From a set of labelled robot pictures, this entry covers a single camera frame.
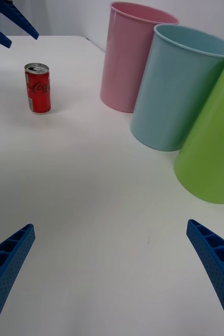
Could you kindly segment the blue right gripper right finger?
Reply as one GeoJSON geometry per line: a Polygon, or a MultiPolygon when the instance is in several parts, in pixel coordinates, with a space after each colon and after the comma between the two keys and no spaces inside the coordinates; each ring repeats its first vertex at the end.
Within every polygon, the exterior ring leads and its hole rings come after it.
{"type": "Polygon", "coordinates": [[[224,310],[224,239],[194,219],[186,235],[193,245],[224,310]]]}

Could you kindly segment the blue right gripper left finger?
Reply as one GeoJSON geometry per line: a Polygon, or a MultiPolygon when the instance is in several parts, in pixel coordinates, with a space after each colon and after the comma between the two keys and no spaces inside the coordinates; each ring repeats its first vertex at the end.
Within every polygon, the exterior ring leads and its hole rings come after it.
{"type": "Polygon", "coordinates": [[[0,243],[0,315],[34,241],[34,226],[27,224],[0,243]]]}

